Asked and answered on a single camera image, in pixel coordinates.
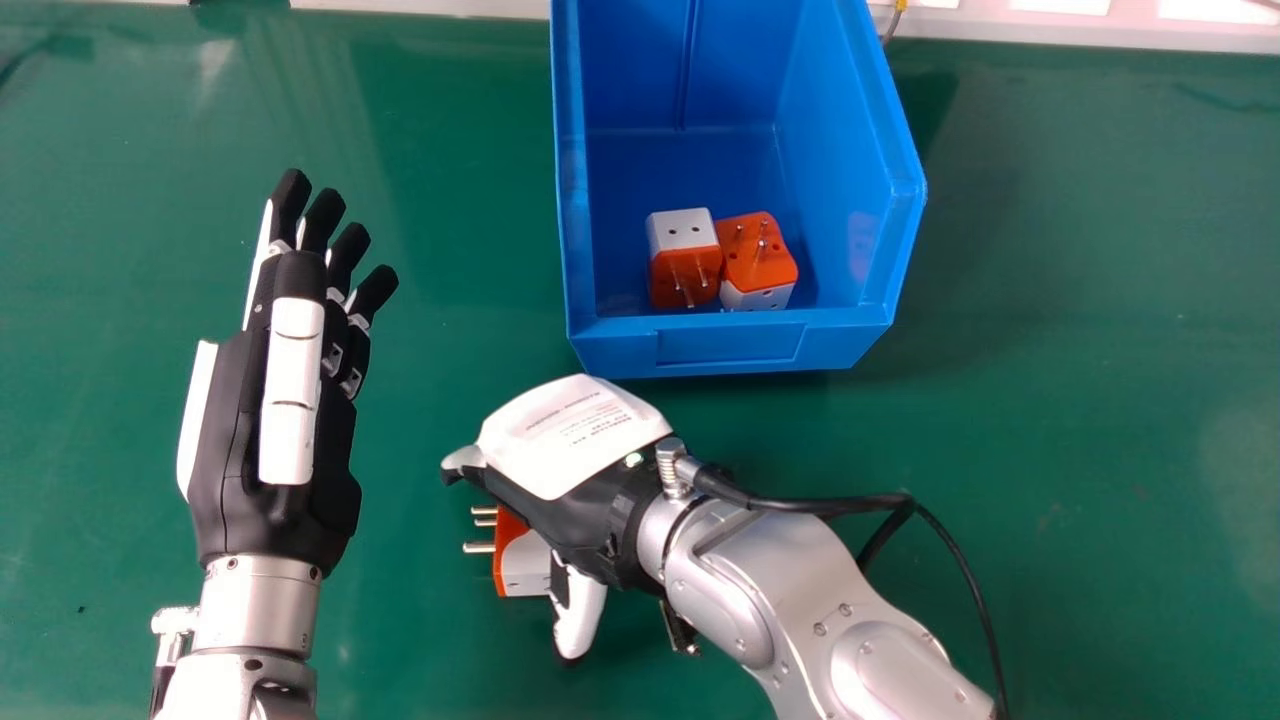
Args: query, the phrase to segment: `green surface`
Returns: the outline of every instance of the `green surface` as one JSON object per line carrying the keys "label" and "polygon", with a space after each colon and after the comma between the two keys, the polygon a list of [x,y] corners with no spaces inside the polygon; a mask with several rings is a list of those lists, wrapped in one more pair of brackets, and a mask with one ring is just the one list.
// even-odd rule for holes
{"label": "green surface", "polygon": [[[983,580],[1023,719],[1280,714],[1280,59],[895,42],[931,182],[854,372],[628,384],[762,491],[906,488]],[[589,662],[499,601],[439,457],[563,340],[545,26],[0,6],[0,717],[145,712],[200,570],[173,482],[198,336],[302,167],[401,292],[325,584],[324,717],[768,717],[614,594]],[[741,442],[751,438],[753,442]],[[856,541],[867,524],[850,521]],[[872,579],[989,687],[910,525]]]}

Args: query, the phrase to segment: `robotic arm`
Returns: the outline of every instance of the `robotic arm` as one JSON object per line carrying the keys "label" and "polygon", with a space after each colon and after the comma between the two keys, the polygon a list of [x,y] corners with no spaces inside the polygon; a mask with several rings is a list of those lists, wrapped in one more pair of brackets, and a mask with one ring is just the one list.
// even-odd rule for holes
{"label": "robotic arm", "polygon": [[398,279],[379,265],[351,290],[369,233],[289,170],[266,202],[241,331],[201,341],[178,441],[205,584],[163,609],[151,717],[315,717],[320,583],[356,532],[348,466],[370,327]]}
{"label": "robotic arm", "polygon": [[[703,635],[783,720],[996,717],[937,638],[872,589],[817,507],[782,511],[787,501],[735,488],[653,406],[605,380],[573,375],[526,392],[442,474],[498,501],[476,511],[498,515],[499,537],[511,514],[545,541],[566,662],[590,647],[607,588],[639,588],[659,598],[673,650],[696,655]],[[895,512],[888,533],[908,516]],[[481,550],[499,553],[502,591],[504,553]]]}

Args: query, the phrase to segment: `blue bin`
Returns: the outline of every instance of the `blue bin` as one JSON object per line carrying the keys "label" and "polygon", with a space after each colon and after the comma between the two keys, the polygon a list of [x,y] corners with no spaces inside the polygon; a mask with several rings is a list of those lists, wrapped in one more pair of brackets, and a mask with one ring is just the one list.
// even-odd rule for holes
{"label": "blue bin", "polygon": [[[924,172],[865,0],[553,0],[568,338],[605,378],[850,368],[888,328]],[[788,309],[657,311],[645,218],[768,210]]]}

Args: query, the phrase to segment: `orange and white plug adapter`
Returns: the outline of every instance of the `orange and white plug adapter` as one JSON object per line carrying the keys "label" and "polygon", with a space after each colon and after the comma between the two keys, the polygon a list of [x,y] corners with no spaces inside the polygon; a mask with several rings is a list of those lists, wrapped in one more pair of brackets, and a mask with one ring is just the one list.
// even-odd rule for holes
{"label": "orange and white plug adapter", "polygon": [[692,309],[716,300],[724,258],[707,208],[653,213],[649,233],[649,301]]}
{"label": "orange and white plug adapter", "polygon": [[465,542],[467,555],[493,555],[493,587],[498,597],[550,594],[552,548],[504,507],[474,506],[477,528],[493,528],[493,542]]}
{"label": "orange and white plug adapter", "polygon": [[726,310],[782,310],[800,270],[773,215],[750,213],[716,223],[724,252],[721,305]]}

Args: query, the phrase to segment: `silver robotic arm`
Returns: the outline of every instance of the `silver robotic arm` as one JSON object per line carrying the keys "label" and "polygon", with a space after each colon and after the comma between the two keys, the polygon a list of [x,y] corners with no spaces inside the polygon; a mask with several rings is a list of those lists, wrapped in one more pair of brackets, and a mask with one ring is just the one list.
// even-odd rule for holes
{"label": "silver robotic arm", "polygon": [[369,233],[346,204],[289,170],[266,202],[241,332],[201,341],[178,441],[205,583],[198,607],[166,607],[151,716],[160,720],[315,717],[307,666],[320,583],[360,515],[348,468],[353,401],[369,372],[374,313],[396,291],[380,265],[351,275]]}
{"label": "silver robotic arm", "polygon": [[[586,653],[607,588],[639,588],[659,598],[675,651],[698,655],[696,637],[710,641],[782,720],[997,716],[938,639],[872,589],[818,510],[758,507],[768,501],[687,455],[655,409],[605,380],[575,375],[517,397],[475,445],[444,459],[442,474],[497,500],[475,510],[498,516],[476,524],[497,525],[498,542],[480,547],[495,556],[502,594],[515,547],[504,527],[545,541],[543,588],[562,660]],[[887,497],[865,505],[892,509],[870,502]],[[908,516],[895,511],[888,532]],[[524,580],[527,552],[520,560]]]}

